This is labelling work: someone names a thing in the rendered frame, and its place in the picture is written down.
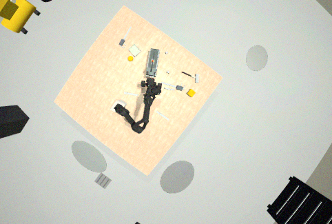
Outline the yellow block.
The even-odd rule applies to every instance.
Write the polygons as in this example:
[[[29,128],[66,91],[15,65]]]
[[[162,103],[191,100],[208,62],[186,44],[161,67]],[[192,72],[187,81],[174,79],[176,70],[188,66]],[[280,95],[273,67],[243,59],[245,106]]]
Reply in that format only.
[[[195,95],[196,92],[194,92],[192,89],[190,89],[190,91],[188,92],[188,95],[193,97],[193,95]]]

